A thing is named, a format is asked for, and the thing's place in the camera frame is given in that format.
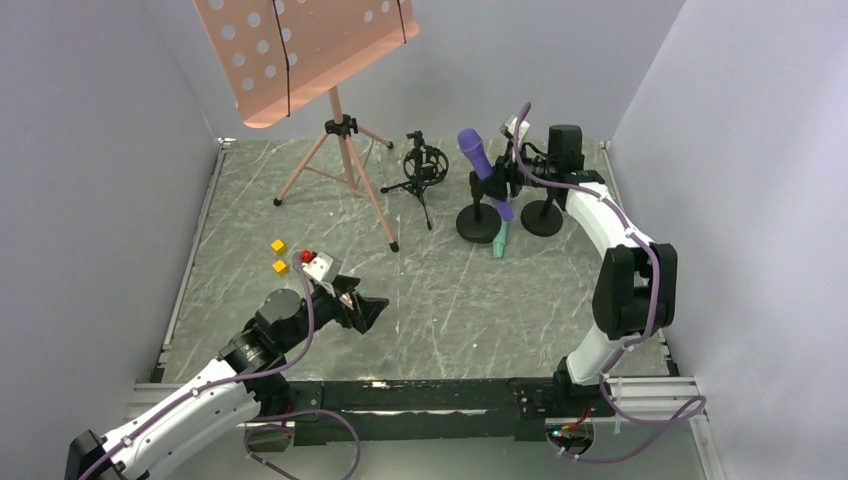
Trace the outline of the black round-base mic stand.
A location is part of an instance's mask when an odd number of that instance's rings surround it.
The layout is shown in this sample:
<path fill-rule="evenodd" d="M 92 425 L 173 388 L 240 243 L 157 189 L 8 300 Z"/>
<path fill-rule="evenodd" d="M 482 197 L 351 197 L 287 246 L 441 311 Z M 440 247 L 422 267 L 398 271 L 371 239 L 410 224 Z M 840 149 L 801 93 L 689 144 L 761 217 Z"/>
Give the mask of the black round-base mic stand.
<path fill-rule="evenodd" d="M 481 180 L 475 172 L 468 176 L 472 203 L 456 217 L 456 229 L 464 240 L 475 244 L 491 243 L 500 231 L 501 218 L 497 210 L 486 204 Z"/>

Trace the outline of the purple microphone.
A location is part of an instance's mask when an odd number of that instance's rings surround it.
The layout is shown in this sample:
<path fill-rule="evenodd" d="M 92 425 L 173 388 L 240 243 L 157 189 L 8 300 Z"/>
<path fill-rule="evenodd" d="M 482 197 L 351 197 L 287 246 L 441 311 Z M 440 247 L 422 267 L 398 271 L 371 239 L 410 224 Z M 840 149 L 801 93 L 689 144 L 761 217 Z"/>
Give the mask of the purple microphone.
<path fill-rule="evenodd" d="M 495 173 L 483 147 L 483 140 L 475 129 L 465 128 L 461 130 L 457 135 L 457 142 L 460 151 L 469 160 L 481 180 L 481 184 L 483 179 Z M 512 222 L 514 220 L 514 213 L 507 199 L 490 199 L 503 221 Z"/>

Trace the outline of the teal microphone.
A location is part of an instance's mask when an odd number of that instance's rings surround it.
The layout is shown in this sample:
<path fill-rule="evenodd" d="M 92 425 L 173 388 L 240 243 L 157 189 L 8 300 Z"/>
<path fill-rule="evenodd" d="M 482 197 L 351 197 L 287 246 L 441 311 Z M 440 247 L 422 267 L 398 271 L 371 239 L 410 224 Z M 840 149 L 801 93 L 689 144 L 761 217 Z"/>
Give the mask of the teal microphone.
<path fill-rule="evenodd" d="M 500 227 L 492 241 L 493 256 L 496 259 L 501 259 L 504 256 L 505 248 L 508 243 L 509 223 L 500 222 Z"/>

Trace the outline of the black tripod shock mount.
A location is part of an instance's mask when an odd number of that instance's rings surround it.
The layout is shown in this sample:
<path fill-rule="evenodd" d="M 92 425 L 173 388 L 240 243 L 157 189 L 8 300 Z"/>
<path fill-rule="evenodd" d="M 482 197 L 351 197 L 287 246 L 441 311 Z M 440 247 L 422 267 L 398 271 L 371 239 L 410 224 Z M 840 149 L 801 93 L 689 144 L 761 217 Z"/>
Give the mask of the black tripod shock mount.
<path fill-rule="evenodd" d="M 427 229 L 432 230 L 424 195 L 427 188 L 441 183 L 446 178 L 450 166 L 449 159 L 441 149 L 426 143 L 422 131 L 408 133 L 406 138 L 413 141 L 413 147 L 402 160 L 406 181 L 381 187 L 380 192 L 386 194 L 403 189 L 414 196 L 424 210 Z"/>

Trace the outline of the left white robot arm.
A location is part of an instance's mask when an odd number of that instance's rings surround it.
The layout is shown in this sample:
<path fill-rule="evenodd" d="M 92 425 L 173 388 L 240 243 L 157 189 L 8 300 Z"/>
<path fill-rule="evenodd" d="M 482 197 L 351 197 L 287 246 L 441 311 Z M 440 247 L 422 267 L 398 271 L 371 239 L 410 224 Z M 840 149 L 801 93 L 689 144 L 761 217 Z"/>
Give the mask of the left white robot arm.
<path fill-rule="evenodd" d="M 296 401 L 281 369 L 287 353 L 324 325 L 366 333 L 389 306 L 361 295 L 355 277 L 328 287 L 307 282 L 306 297 L 271 292 L 241 332 L 191 380 L 145 413 L 105 434 L 87 430 L 70 444 L 67 479 L 164 479 L 235 426 L 283 414 Z"/>

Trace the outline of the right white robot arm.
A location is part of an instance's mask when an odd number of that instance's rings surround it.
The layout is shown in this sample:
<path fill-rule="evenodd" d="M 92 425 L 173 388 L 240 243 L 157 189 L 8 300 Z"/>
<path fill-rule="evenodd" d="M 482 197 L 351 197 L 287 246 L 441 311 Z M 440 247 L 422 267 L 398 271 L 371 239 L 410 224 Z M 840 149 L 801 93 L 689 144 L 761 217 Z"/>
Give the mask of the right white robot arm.
<path fill-rule="evenodd" d="M 501 221 L 513 219 L 509 201 L 522 188 L 543 187 L 548 197 L 534 208 L 558 206 L 586 232 L 601 256 L 593 325 L 555 374 L 561 391 L 571 394 L 600 384 L 625 352 L 672 323 L 678 254 L 672 245 L 656 243 L 641 232 L 612 198 L 604 178 L 585 169 L 578 126 L 550 127 L 545 150 L 526 140 L 528 128 L 527 121 L 516 117 L 501 126 L 506 150 L 494 163 L 471 145 L 470 131 L 458 141 Z"/>

